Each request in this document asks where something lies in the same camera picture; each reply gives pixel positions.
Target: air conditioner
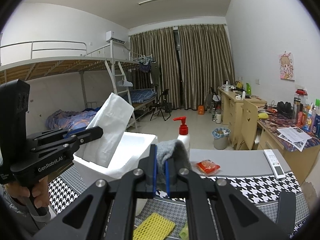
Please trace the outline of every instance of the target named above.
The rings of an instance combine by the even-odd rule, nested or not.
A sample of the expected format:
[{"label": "air conditioner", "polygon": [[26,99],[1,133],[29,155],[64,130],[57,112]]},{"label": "air conditioner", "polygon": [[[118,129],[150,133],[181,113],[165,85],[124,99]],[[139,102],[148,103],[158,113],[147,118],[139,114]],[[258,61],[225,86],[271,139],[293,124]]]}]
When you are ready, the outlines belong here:
[{"label": "air conditioner", "polygon": [[122,40],[115,38],[114,35],[115,35],[115,32],[113,32],[113,31],[106,32],[106,41],[110,42],[111,40],[113,40],[115,42],[125,44],[125,41],[122,41]]}]

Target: headphones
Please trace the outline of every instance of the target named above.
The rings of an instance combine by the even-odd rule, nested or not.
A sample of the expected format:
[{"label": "headphones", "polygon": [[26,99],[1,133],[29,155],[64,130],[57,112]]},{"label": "headphones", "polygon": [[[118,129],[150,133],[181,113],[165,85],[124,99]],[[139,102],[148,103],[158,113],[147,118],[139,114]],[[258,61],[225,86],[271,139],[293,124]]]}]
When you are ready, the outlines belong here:
[{"label": "headphones", "polygon": [[278,102],[277,104],[278,113],[284,115],[285,117],[292,118],[293,108],[290,102],[284,103],[283,101]]}]

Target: metal bed frame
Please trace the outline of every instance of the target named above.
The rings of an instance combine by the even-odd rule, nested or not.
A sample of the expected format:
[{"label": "metal bed frame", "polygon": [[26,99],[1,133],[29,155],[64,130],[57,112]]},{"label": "metal bed frame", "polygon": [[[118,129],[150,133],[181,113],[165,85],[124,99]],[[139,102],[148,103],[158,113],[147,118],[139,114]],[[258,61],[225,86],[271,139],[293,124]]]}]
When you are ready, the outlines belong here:
[{"label": "metal bed frame", "polygon": [[[46,48],[46,49],[34,49],[34,43],[46,43],[46,42],[63,42],[63,43],[72,43],[78,45],[84,45],[83,48]],[[128,87],[125,90],[118,91],[116,85],[116,78],[121,77],[123,80],[127,81],[124,70],[135,69],[139,67],[139,63],[145,63],[147,61],[152,60],[152,55],[145,56],[140,55],[138,53],[130,52],[127,47],[122,43],[116,42],[116,44],[122,45],[127,50],[129,50],[129,60],[121,60],[114,58],[114,40],[110,40],[110,43],[99,48],[88,52],[87,44],[85,42],[80,41],[56,41],[56,40],[44,40],[44,41],[25,41],[18,42],[14,44],[8,44],[0,47],[0,50],[10,46],[17,46],[21,44],[30,44],[30,59],[19,61],[11,64],[1,65],[0,63],[0,84],[4,82],[8,82],[14,79],[22,79],[24,81],[36,79],[45,76],[63,74],[63,73],[74,73],[79,72],[81,78],[81,87],[82,94],[84,98],[84,106],[88,108],[89,106],[93,108],[93,106],[97,106],[99,104],[103,104],[102,101],[92,101],[88,102],[85,86],[84,86],[84,72],[85,71],[94,71],[94,70],[107,70],[108,74],[111,78],[113,92],[116,95],[127,93],[128,101],[130,105],[132,105],[130,91]],[[110,58],[106,57],[106,48],[110,48]],[[44,57],[44,58],[33,58],[34,51],[44,51],[44,50],[79,50],[84,51],[85,53],[76,57]],[[99,57],[100,52],[103,51],[103,57]],[[143,104],[138,105],[135,110],[140,109],[146,104],[152,102],[152,100],[148,100]],[[130,126],[135,126],[137,129],[137,120],[135,118],[134,112],[132,114],[132,118],[129,121],[127,128]]]}]

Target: red snack package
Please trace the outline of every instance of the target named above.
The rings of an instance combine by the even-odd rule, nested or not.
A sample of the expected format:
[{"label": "red snack package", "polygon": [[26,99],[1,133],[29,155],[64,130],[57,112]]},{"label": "red snack package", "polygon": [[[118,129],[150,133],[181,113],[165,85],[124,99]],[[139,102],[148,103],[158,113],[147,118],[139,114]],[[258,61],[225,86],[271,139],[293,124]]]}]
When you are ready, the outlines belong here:
[{"label": "red snack package", "polygon": [[199,171],[202,173],[205,173],[206,175],[210,173],[216,172],[218,169],[220,169],[220,166],[215,164],[214,162],[210,160],[204,160],[202,162],[196,163],[196,167]]}]

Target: remote control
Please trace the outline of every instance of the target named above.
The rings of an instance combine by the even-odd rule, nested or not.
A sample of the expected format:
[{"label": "remote control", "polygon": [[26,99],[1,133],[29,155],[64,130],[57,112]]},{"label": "remote control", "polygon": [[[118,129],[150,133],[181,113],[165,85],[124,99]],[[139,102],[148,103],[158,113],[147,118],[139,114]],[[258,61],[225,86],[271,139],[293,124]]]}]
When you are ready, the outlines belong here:
[{"label": "remote control", "polygon": [[263,150],[276,179],[285,178],[285,173],[272,150]]}]

